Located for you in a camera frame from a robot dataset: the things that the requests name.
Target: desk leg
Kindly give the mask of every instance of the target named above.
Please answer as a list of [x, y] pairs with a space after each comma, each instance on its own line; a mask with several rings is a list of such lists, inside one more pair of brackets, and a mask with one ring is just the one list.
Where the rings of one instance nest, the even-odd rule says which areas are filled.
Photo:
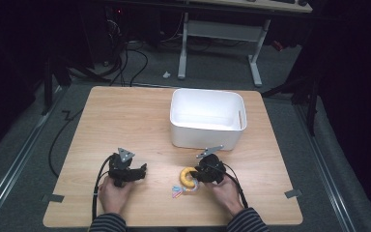
[[183, 46], [182, 53], [180, 54], [180, 64], [179, 64], [179, 79], [186, 78], [186, 38], [188, 33], [188, 13], [185, 13], [185, 22], [183, 25]]
[[270, 19], [267, 19], [265, 21], [261, 34], [260, 34], [260, 38], [257, 43], [257, 47], [255, 48], [255, 53], [253, 55], [248, 56], [249, 66], [251, 67], [252, 78], [254, 79], [254, 85], [256, 87], [262, 86], [261, 76], [260, 76], [260, 73], [258, 72], [258, 67], [257, 67], [257, 58], [258, 58], [258, 55], [260, 54], [262, 44], [264, 43], [264, 39], [267, 36], [270, 23], [271, 23]]

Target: hand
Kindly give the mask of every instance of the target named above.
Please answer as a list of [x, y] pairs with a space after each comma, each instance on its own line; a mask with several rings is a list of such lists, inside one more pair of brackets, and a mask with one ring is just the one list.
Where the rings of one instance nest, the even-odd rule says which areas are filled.
[[114, 186], [114, 180], [106, 176], [103, 184], [99, 185], [99, 200], [106, 214], [120, 214], [128, 201], [128, 194], [134, 182], [128, 182], [122, 188]]
[[218, 185], [213, 183], [204, 183], [204, 185], [213, 192], [216, 200], [225, 207], [233, 217], [243, 210], [237, 185], [227, 175], [224, 175], [224, 180]]

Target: yellow object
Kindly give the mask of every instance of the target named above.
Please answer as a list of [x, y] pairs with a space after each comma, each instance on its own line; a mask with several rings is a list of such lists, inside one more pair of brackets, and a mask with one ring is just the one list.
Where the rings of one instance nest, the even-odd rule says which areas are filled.
[[187, 175], [189, 175], [190, 171], [197, 171], [197, 170], [195, 170], [194, 167], [186, 167], [185, 169], [183, 169], [182, 173], [180, 173], [180, 181], [182, 182], [183, 186], [187, 188], [194, 188], [195, 184], [192, 181], [192, 179], [189, 180], [187, 178]]

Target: gray carpet floor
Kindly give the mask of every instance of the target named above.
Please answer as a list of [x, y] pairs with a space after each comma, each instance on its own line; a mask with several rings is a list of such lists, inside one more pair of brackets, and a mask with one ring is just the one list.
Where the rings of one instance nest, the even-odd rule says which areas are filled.
[[[154, 48], [134, 43], [130, 47], [136, 51], [128, 52], [124, 80], [128, 85], [130, 78], [146, 64], [146, 58], [138, 53], [140, 51], [147, 56], [148, 64], [146, 69], [134, 79], [135, 85], [265, 92], [282, 84], [300, 52], [300, 47], [287, 48], [278, 52], [270, 46], [264, 46], [258, 60], [264, 85], [262, 88], [256, 88], [244, 55], [251, 45], [245, 43], [234, 46], [227, 52], [222, 52], [224, 46], [221, 45], [210, 46], [208, 49], [203, 45], [191, 47], [188, 55], [187, 77], [179, 80], [176, 77], [180, 51], [178, 47]], [[101, 72], [102, 69], [104, 68], [98, 67], [96, 71]], [[171, 76], [163, 78], [165, 72], [171, 73]], [[100, 83], [74, 78], [71, 87], [58, 101], [31, 151], [30, 158], [0, 208], [0, 231], [87, 231], [87, 228], [44, 227], [43, 216], [47, 203], [42, 202], [42, 197], [44, 194], [52, 193], [56, 185], [56, 178], [48, 165], [48, 152], [56, 134], [66, 123], [66, 114], [62, 111], [69, 110], [74, 114], [83, 108], [90, 89], [96, 85]], [[121, 85], [121, 78], [116, 80], [115, 85]], [[37, 91], [36, 96], [37, 100], [19, 116], [0, 143], [0, 182], [28, 135], [42, 118], [43, 88]], [[271, 231], [343, 231], [317, 168], [308, 135], [302, 126], [303, 121], [298, 116], [296, 107], [291, 105], [289, 97], [286, 94], [278, 94], [264, 101], [294, 189], [300, 189], [303, 193], [298, 198], [303, 223], [296, 226], [271, 225], [270, 229]], [[79, 117], [75, 118], [66, 127], [53, 146], [52, 162], [57, 172], [62, 168], [78, 120]], [[370, 203], [337, 144], [321, 101], [318, 102], [315, 132], [315, 138], [332, 177], [342, 193], [356, 231], [371, 231]], [[207, 231], [207, 228], [202, 228], [200, 231]]]

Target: white container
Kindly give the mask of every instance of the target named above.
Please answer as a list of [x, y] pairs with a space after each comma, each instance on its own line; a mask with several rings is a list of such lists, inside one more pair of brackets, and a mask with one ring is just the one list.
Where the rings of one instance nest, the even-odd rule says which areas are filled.
[[178, 89], [170, 110], [171, 140], [177, 147], [232, 150], [246, 128], [243, 98], [226, 91]]

